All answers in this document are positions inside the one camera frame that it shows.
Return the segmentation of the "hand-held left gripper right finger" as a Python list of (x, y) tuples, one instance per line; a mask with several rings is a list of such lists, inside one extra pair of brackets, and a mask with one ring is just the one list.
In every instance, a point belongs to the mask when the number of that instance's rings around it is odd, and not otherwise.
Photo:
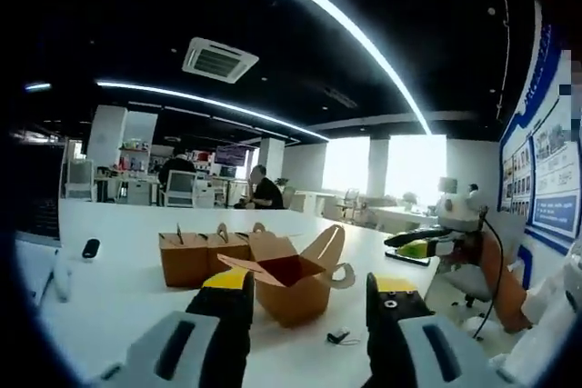
[(416, 290), (366, 277), (367, 387), (513, 387), (482, 348)]

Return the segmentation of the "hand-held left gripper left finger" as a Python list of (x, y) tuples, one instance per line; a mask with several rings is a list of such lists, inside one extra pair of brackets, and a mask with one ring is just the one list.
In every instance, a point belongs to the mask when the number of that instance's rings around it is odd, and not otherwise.
[(102, 374), (104, 387), (240, 387), (250, 352), (255, 282), (233, 268), (206, 280), (183, 312), (172, 312)]

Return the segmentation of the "person's right hand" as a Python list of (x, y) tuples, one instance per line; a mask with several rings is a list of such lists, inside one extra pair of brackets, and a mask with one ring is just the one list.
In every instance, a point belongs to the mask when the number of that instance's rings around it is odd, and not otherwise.
[(463, 239), (454, 241), (453, 252), (448, 256), (452, 264), (479, 265), (483, 253), (484, 236), (482, 232), (465, 234)]

